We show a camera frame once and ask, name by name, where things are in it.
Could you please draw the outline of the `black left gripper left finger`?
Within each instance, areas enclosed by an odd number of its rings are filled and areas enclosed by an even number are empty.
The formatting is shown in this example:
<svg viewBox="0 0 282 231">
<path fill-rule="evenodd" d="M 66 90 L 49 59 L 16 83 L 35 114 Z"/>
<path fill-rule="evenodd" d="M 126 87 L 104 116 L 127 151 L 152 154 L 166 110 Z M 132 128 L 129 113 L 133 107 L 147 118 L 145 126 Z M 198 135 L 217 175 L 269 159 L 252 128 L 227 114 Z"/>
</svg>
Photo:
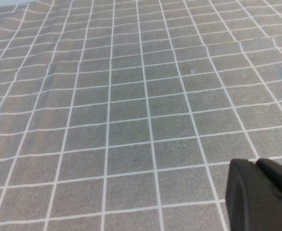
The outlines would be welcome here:
<svg viewBox="0 0 282 231">
<path fill-rule="evenodd" d="M 225 201 L 232 231 L 282 231 L 282 192 L 256 162 L 231 160 Z"/>
</svg>

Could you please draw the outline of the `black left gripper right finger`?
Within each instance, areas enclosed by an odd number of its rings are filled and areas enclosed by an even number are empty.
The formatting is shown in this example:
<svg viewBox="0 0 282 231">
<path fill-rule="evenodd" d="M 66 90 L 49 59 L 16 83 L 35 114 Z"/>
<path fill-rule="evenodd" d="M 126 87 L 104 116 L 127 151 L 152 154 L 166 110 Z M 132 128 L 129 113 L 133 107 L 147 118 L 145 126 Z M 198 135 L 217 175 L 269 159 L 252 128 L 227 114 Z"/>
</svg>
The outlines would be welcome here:
<svg viewBox="0 0 282 231">
<path fill-rule="evenodd" d="M 282 165 L 266 158 L 258 159 L 256 165 L 275 187 L 282 192 Z"/>
</svg>

